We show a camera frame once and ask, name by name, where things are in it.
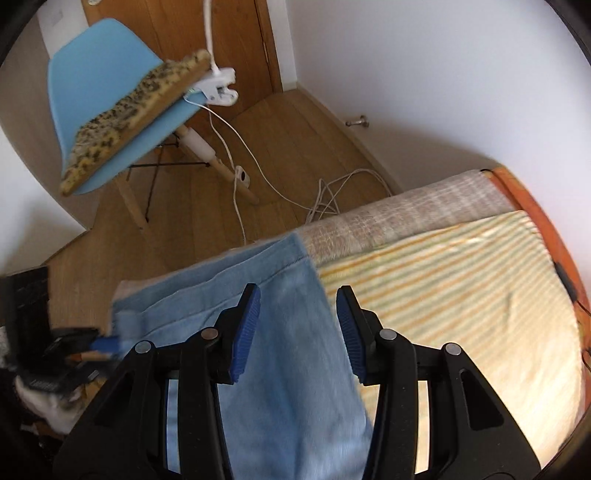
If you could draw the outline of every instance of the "white power cord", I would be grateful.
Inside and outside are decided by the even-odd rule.
[[[214,75],[219,75],[220,69],[217,67],[216,61],[213,59],[212,0],[203,0],[203,24],[205,26],[205,43],[211,58],[212,73]]]
[[[232,194],[232,201],[234,202],[234,210],[236,210],[236,215],[238,217],[238,221],[240,222],[240,228],[242,229],[242,240],[246,245],[246,232],[244,231],[244,224],[242,223],[242,216],[240,215],[240,210],[238,209],[238,204],[236,203],[236,184],[238,183],[238,170],[234,166],[234,160],[232,159],[232,154],[230,153],[230,149],[228,148],[228,144],[221,136],[220,132],[216,130],[213,126],[212,122],[212,113],[209,112],[209,125],[211,125],[212,130],[215,132],[217,137],[222,141],[224,148],[226,149],[226,154],[228,155],[228,160],[230,160],[230,165],[232,166],[232,171],[234,172],[234,193]]]
[[[214,76],[220,75],[220,70],[217,67],[216,62],[213,58],[212,0],[203,0],[203,23],[204,23],[204,27],[205,27],[205,39],[206,39],[206,44],[207,44],[207,50],[208,50],[210,57],[211,57],[210,62],[211,62],[211,67],[212,67],[212,73]],[[337,204],[337,201],[336,201],[336,196],[339,194],[339,192],[342,190],[342,188],[345,186],[345,184],[349,181],[349,179],[353,175],[358,174],[358,173],[366,172],[366,173],[373,175],[382,184],[382,186],[384,187],[384,189],[388,193],[388,196],[392,196],[392,191],[390,191],[388,184],[386,184],[384,179],[376,171],[370,170],[368,168],[358,168],[357,170],[354,170],[353,172],[343,175],[342,177],[339,177],[338,179],[330,181],[328,183],[326,183],[326,181],[323,179],[318,180],[318,194],[316,196],[316,201],[315,201],[314,206],[312,208],[305,207],[297,202],[294,202],[293,200],[290,200],[285,195],[283,195],[279,190],[277,190],[273,186],[273,184],[267,179],[267,177],[265,176],[265,173],[263,172],[261,165],[259,164],[258,160],[256,159],[254,153],[252,153],[252,150],[248,147],[248,145],[246,144],[244,139],[240,136],[238,131],[232,125],[230,125],[230,123],[226,122],[225,119],[223,119],[220,115],[218,115],[216,112],[211,110],[209,107],[207,107],[205,105],[201,105],[200,103],[195,103],[195,102],[190,101],[188,99],[188,96],[191,93],[192,92],[186,93],[183,97],[184,100],[187,103],[190,103],[191,105],[196,105],[196,106],[201,107],[209,112],[209,124],[211,125],[212,130],[215,132],[217,137],[222,141],[222,144],[223,144],[224,148],[226,149],[226,153],[228,154],[228,159],[230,160],[230,165],[232,166],[232,171],[234,172],[234,193],[233,193],[234,209],[236,210],[236,215],[238,216],[238,221],[240,222],[240,228],[242,229],[242,239],[243,239],[245,245],[246,245],[246,233],[244,230],[244,224],[242,223],[242,217],[240,215],[240,210],[238,209],[238,204],[236,203],[236,185],[238,183],[238,168],[234,165],[234,161],[232,160],[232,154],[230,153],[230,149],[228,148],[226,141],[223,139],[223,137],[220,135],[220,133],[213,126],[212,113],[216,117],[218,117],[222,122],[224,122],[228,127],[230,127],[230,129],[238,136],[238,138],[240,139],[240,141],[242,142],[242,144],[244,145],[244,147],[246,148],[246,150],[248,151],[248,153],[250,154],[252,159],[255,161],[256,166],[258,167],[263,179],[265,180],[265,182],[267,182],[269,187],[271,187],[273,189],[273,191],[275,191],[275,193],[277,195],[279,195],[281,198],[283,198],[284,200],[287,200],[288,202],[308,211],[308,215],[306,216],[306,223],[313,222],[314,218],[316,217],[316,214],[318,213],[318,211],[322,207],[324,207],[324,209],[322,210],[322,212],[320,212],[318,220],[320,220],[325,213],[330,213],[331,215],[340,214],[340,209],[339,209],[339,205]],[[336,193],[332,193],[330,186],[336,182],[341,181],[341,180],[343,180],[343,183],[340,185],[339,189],[336,191]],[[330,194],[330,200],[328,201],[328,203],[323,203],[322,198],[324,198],[324,194],[326,192],[328,192]]]
[[[263,179],[265,180],[265,182],[267,182],[267,184],[269,185],[269,187],[271,187],[273,189],[273,191],[276,192],[277,195],[279,195],[281,198],[283,198],[284,200],[287,200],[288,202],[304,209],[308,211],[308,215],[306,216],[306,223],[310,223],[312,221],[315,220],[316,215],[320,212],[320,209],[323,208],[323,210],[320,212],[318,220],[321,219],[325,213],[330,213],[333,215],[338,215],[340,214],[340,209],[339,209],[339,205],[337,204],[336,201],[336,196],[339,194],[339,192],[343,189],[343,187],[345,186],[345,184],[349,181],[349,179],[358,173],[369,173],[370,175],[374,176],[384,187],[384,189],[386,190],[386,192],[388,193],[388,196],[392,196],[392,191],[390,190],[390,188],[388,187],[388,184],[385,182],[385,180],[375,171],[375,170],[370,170],[368,168],[358,168],[356,170],[353,170],[351,173],[348,173],[346,175],[343,175],[342,177],[339,177],[338,179],[332,180],[330,182],[326,182],[323,179],[320,179],[318,181],[318,194],[316,196],[316,201],[314,203],[314,206],[312,208],[308,208],[305,207],[304,205],[301,205],[289,198],[287,198],[285,195],[283,195],[281,192],[279,192],[279,190],[277,190],[275,188],[275,186],[268,180],[268,178],[265,176],[265,173],[263,172],[260,163],[258,162],[258,160],[256,159],[255,154],[252,152],[252,150],[248,147],[248,145],[246,144],[246,142],[244,141],[244,139],[241,137],[240,133],[238,133],[238,131],[229,123],[227,122],[224,118],[222,118],[220,115],[218,115],[216,112],[214,112],[213,110],[211,110],[208,106],[206,105],[201,105],[199,103],[196,102],[192,102],[187,98],[187,95],[185,95],[184,100],[192,105],[196,105],[199,106],[205,110],[207,110],[209,112],[209,122],[210,125],[213,129],[213,131],[215,132],[215,134],[219,137],[219,139],[222,141],[222,144],[224,145],[224,148],[226,149],[226,153],[228,154],[228,159],[230,160],[230,164],[232,165],[232,169],[235,172],[234,175],[234,208],[236,210],[236,214],[238,216],[238,219],[240,221],[240,225],[242,228],[242,235],[243,235],[243,239],[245,241],[245,245],[246,245],[246,235],[244,234],[244,227],[242,224],[242,218],[240,216],[240,212],[238,210],[238,205],[236,204],[236,182],[238,181],[238,176],[236,175],[236,167],[234,165],[233,159],[232,159],[232,155],[230,153],[230,149],[228,148],[228,145],[226,143],[226,141],[223,139],[223,137],[220,135],[220,133],[216,130],[216,128],[213,126],[213,122],[212,122],[212,116],[211,114],[214,114],[217,118],[219,118],[222,122],[224,122],[235,134],[236,136],[240,139],[240,141],[242,142],[242,144],[244,145],[244,147],[246,148],[247,152],[250,154],[250,156],[252,157],[252,159],[255,161],[256,166],[258,167],[259,172],[261,172],[261,176],[263,177]],[[343,181],[343,183],[339,186],[339,188],[336,190],[335,193],[332,192],[332,190],[330,189],[330,186],[339,182],[339,181]],[[323,203],[322,202],[322,198],[324,198],[324,195],[326,194],[326,192],[329,193],[330,195],[330,200],[327,203]]]

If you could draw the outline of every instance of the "wooden chair leg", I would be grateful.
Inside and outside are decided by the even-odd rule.
[[[180,138],[183,138],[187,134],[188,130],[188,127],[186,127],[185,125],[181,125],[176,129],[176,134]],[[183,153],[185,153],[185,155],[191,158],[193,161],[202,161],[197,156],[197,154],[186,145],[181,143],[180,148],[181,150],[183,150]],[[234,172],[230,170],[227,166],[225,166],[219,158],[216,158],[215,161],[212,161],[209,164],[222,176],[223,179],[229,182],[234,182]],[[252,203],[253,205],[258,205],[258,197],[251,190],[249,190],[243,183],[238,182],[236,184],[236,190],[250,203]]]
[[[156,240],[156,237],[152,229],[150,228],[148,222],[144,218],[144,214],[142,213],[141,208],[139,208],[138,201],[135,198],[133,191],[131,190],[131,186],[129,185],[129,182],[125,180],[124,173],[120,173],[115,177],[115,184],[117,185],[117,189],[119,190],[119,193],[121,194],[121,197],[125,202],[125,206],[129,210],[131,218],[133,218],[136,226],[139,228],[139,231],[146,240],[147,244],[154,251],[156,257],[162,262],[164,267],[167,270],[171,271],[171,268],[166,261],[164,250],[162,249],[162,246],[160,245],[158,240]]]

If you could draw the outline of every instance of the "chair seat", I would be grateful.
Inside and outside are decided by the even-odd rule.
[[[107,18],[95,23],[50,60],[48,91],[51,114],[61,148],[62,174],[78,129],[110,109],[162,62],[130,29]],[[191,95],[205,103],[202,93]],[[76,190],[91,192],[151,152],[191,118],[200,107],[184,100],[172,104]]]

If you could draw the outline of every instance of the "white clamp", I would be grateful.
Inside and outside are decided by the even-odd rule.
[[[203,92],[208,105],[232,106],[238,101],[238,92],[228,88],[233,83],[236,83],[236,72],[228,67],[219,69],[217,73],[207,72],[190,91]]]

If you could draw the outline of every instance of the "orange bed frame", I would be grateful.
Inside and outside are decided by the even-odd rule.
[[[535,223],[536,227],[544,238],[544,243],[552,259],[560,263],[569,276],[577,290],[579,302],[589,310],[589,299],[583,282],[579,275],[576,265],[560,235],[554,228],[550,219],[546,216],[540,205],[534,200],[532,195],[521,184],[517,178],[506,168],[497,167],[493,170],[484,172],[489,180],[509,199],[513,206],[519,210],[524,210]],[[586,353],[586,349],[591,348],[591,318],[577,304],[573,304],[574,312],[579,323],[581,332],[582,355],[586,357],[588,364],[591,364],[591,358]],[[585,409],[591,405],[591,375],[585,369]]]

